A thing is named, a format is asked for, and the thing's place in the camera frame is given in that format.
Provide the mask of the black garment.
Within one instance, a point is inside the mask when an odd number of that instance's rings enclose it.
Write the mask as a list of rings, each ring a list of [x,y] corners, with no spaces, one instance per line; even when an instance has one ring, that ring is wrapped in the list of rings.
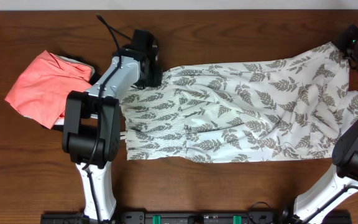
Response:
[[[100,72],[99,66],[96,65],[95,63],[90,62],[89,60],[85,60],[83,57],[80,56],[75,56],[70,54],[65,54],[63,56],[69,58],[70,60],[74,60],[78,63],[86,64],[93,69],[93,71],[91,72],[92,73],[91,78],[89,80],[90,84],[94,85],[101,78],[101,75],[99,74]]]

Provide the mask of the white fern print dress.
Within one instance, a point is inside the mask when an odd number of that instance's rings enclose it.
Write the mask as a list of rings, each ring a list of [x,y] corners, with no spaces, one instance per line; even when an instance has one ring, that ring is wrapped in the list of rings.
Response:
[[[228,163],[329,158],[358,120],[331,43],[292,58],[175,67],[121,103],[129,160]]]

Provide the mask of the pink garment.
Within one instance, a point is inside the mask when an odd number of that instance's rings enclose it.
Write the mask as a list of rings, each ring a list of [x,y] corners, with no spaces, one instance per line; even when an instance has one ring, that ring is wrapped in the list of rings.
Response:
[[[90,88],[94,73],[91,65],[45,50],[20,74],[5,101],[22,116],[51,129],[63,124],[68,94]]]

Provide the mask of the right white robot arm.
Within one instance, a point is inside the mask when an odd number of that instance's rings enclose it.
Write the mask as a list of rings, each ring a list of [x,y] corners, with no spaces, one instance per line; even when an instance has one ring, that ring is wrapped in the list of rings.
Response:
[[[334,45],[358,71],[358,27],[349,26]],[[339,138],[332,162],[328,171],[283,211],[279,223],[351,224],[350,213],[336,207],[358,193],[358,119]]]

